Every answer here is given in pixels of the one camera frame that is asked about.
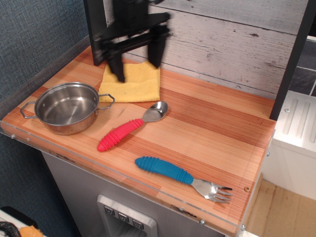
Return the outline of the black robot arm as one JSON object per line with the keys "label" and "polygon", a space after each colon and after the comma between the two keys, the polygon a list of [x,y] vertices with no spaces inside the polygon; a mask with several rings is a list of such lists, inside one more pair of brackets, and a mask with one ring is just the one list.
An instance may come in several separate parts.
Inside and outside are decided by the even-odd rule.
{"label": "black robot arm", "polygon": [[159,0],[114,0],[114,22],[94,35],[96,64],[107,61],[118,81],[125,82],[122,54],[147,46],[148,61],[159,68],[169,36],[170,14],[149,13]]}

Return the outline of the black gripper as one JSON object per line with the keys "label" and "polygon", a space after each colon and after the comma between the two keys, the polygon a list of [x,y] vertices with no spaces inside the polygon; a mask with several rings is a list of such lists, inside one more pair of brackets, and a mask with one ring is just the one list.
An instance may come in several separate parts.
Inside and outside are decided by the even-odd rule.
{"label": "black gripper", "polygon": [[111,72],[118,81],[125,83],[122,54],[128,51],[147,46],[148,60],[156,68],[160,67],[168,37],[167,21],[170,14],[154,13],[145,16],[145,19],[137,19],[135,23],[128,20],[123,23],[115,20],[98,34],[100,56],[106,60]]}

